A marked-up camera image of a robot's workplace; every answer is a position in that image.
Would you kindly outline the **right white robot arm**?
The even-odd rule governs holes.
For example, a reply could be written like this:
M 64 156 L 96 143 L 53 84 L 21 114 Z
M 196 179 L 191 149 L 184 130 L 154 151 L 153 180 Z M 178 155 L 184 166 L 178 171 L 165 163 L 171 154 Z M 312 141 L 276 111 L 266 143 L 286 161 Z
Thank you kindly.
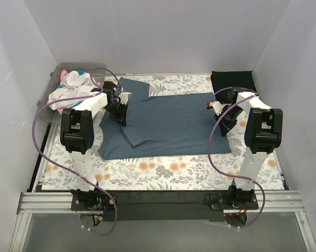
M 228 92 L 228 104 L 210 100 L 207 109 L 215 113 L 214 119 L 223 137 L 236 126 L 240 113 L 245 112 L 248 116 L 244 131 L 246 153 L 226 198 L 227 203 L 237 209 L 256 201 L 254 180 L 266 158 L 281 144 L 283 112 L 263 103 L 251 89 L 231 87 L 217 93 L 222 91 Z

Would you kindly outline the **blue grey t shirt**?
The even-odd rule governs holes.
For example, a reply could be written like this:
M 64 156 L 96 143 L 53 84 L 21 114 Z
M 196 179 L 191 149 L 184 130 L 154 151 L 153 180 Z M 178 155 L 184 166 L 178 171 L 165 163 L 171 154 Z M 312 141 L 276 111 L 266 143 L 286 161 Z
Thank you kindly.
M 106 112 L 99 126 L 103 141 L 98 150 L 104 160 L 230 153 L 228 138 L 220 130 L 211 136 L 213 112 L 206 109 L 212 93 L 149 96 L 150 85 L 121 78 L 131 92 L 126 127 L 111 121 Z

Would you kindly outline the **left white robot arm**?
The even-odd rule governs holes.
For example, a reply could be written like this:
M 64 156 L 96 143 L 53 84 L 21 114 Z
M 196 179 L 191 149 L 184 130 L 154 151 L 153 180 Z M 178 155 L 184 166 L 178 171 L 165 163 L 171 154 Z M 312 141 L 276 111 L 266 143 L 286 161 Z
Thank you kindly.
M 120 88 L 116 93 L 113 82 L 104 82 L 103 89 L 93 89 L 92 97 L 85 99 L 73 109 L 62 112 L 60 125 L 60 142 L 65 147 L 73 161 L 73 172 L 78 176 L 77 189 L 70 192 L 78 203 L 89 210 L 106 207 L 109 198 L 105 200 L 97 192 L 98 184 L 93 175 L 91 151 L 94 144 L 94 117 L 101 109 L 105 109 L 112 121 L 120 126 L 126 126 L 128 101 L 132 95 Z

